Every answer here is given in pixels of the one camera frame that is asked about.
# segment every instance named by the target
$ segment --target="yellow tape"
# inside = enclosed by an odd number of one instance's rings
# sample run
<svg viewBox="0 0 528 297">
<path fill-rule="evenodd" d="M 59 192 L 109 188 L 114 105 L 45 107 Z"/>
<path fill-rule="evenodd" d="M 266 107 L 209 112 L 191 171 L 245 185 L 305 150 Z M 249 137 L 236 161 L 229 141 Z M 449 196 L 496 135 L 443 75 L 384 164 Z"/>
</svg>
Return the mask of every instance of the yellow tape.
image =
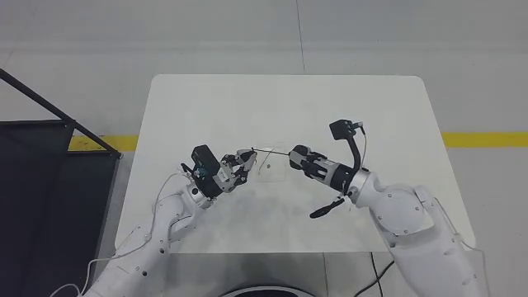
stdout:
<svg viewBox="0 0 528 297">
<path fill-rule="evenodd" d="M 528 147 L 528 132 L 442 133 L 447 148 Z"/>
<path fill-rule="evenodd" d="M 138 135 L 101 135 L 110 146 L 120 152 L 134 152 L 138 144 Z M 69 143 L 70 151 L 104 150 L 103 147 L 93 142 L 84 135 L 74 135 Z"/>
<path fill-rule="evenodd" d="M 103 135 L 101 137 L 110 146 L 120 152 L 134 152 L 138 135 Z M 446 148 L 505 148 L 528 147 L 528 132 L 444 132 L 442 133 Z M 103 150 L 84 135 L 74 135 L 69 150 Z"/>
</svg>

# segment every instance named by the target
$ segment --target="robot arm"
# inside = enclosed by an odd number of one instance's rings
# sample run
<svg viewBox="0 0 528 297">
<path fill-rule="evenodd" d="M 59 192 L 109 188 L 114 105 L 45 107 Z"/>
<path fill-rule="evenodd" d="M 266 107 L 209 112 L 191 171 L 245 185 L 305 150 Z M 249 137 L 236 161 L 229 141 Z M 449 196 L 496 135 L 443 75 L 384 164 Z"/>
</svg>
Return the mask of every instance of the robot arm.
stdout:
<svg viewBox="0 0 528 297">
<path fill-rule="evenodd" d="M 482 293 L 460 240 L 441 205 L 424 186 L 382 186 L 373 172 L 361 167 L 353 136 L 362 123 L 339 120 L 330 125 L 334 139 L 346 139 L 354 154 L 354 167 L 335 163 L 302 145 L 289 154 L 292 168 L 341 194 L 311 218 L 327 214 L 350 198 L 357 208 L 367 207 L 385 245 L 406 282 L 420 296 L 478 297 Z M 427 216 L 432 226 L 421 229 Z"/>
<path fill-rule="evenodd" d="M 236 155 L 225 155 L 219 163 L 206 145 L 196 147 L 191 155 L 194 168 L 182 164 L 194 182 L 157 202 L 155 217 L 132 231 L 85 296 L 151 295 L 148 289 L 156 285 L 148 280 L 164 277 L 169 245 L 179 243 L 196 227 L 196 221 L 216 197 L 247 181 L 256 156 L 254 151 L 243 149 Z"/>
</svg>

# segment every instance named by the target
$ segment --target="round base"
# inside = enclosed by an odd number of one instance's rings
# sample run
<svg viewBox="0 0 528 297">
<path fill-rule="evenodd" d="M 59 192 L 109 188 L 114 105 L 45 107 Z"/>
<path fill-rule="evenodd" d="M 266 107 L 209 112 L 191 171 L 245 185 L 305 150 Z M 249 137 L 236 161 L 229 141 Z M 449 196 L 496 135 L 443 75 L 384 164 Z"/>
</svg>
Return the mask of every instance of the round base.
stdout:
<svg viewBox="0 0 528 297">
<path fill-rule="evenodd" d="M 295 288 L 261 285 L 251 288 L 235 290 L 222 295 L 222 297 L 313 297 L 304 291 Z"/>
</svg>

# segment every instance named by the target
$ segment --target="black metal pole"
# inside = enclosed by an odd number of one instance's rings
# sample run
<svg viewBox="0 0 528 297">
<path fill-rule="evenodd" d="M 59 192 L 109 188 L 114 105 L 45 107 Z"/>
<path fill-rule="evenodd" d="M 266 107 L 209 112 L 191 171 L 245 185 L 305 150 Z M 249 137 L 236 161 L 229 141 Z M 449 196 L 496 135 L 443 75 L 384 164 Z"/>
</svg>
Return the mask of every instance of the black metal pole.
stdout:
<svg viewBox="0 0 528 297">
<path fill-rule="evenodd" d="M 101 138 L 90 132 L 87 128 L 80 125 L 76 120 L 74 120 L 72 117 L 66 115 L 64 112 L 62 112 L 59 108 L 52 105 L 49 101 L 38 95 L 36 92 L 31 90 L 29 87 L 24 85 L 22 82 L 20 82 L 18 79 L 14 78 L 12 75 L 7 73 L 5 70 L 0 69 L 0 78 L 3 79 L 6 83 L 13 86 L 15 89 L 20 91 L 25 96 L 29 97 L 31 100 L 35 101 L 39 105 L 43 106 L 45 109 L 53 113 L 55 116 L 60 118 L 61 120 L 65 120 L 68 123 L 72 123 L 76 130 L 81 132 L 82 134 L 86 135 L 88 138 L 92 139 L 96 143 L 98 143 L 100 146 L 102 146 L 104 149 L 108 150 L 112 155 L 115 155 L 117 157 L 121 156 L 121 153 L 118 152 L 115 148 L 107 144 L 105 141 L 103 141 Z"/>
</svg>

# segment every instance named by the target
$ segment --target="concrete floor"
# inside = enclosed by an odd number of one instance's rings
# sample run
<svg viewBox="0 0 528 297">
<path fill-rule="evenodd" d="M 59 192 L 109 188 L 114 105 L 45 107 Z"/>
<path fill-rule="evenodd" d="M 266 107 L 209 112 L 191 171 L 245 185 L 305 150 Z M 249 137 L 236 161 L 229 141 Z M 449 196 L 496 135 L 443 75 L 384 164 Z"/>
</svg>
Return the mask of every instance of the concrete floor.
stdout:
<svg viewBox="0 0 528 297">
<path fill-rule="evenodd" d="M 97 134 L 138 134 L 158 73 L 417 75 L 442 131 L 528 130 L 528 0 L 0 0 L 0 8 L 0 67 Z M 42 118 L 49 114 L 0 87 L 0 120 Z M 493 295 L 525 294 L 528 148 L 449 155 Z M 120 164 L 102 255 L 113 247 L 133 157 Z M 173 257 L 167 295 L 268 281 L 350 296 L 373 277 L 364 253 Z M 479 255 L 470 257 L 480 268 Z M 413 295 L 396 268 L 383 285 L 386 295 Z"/>
</svg>

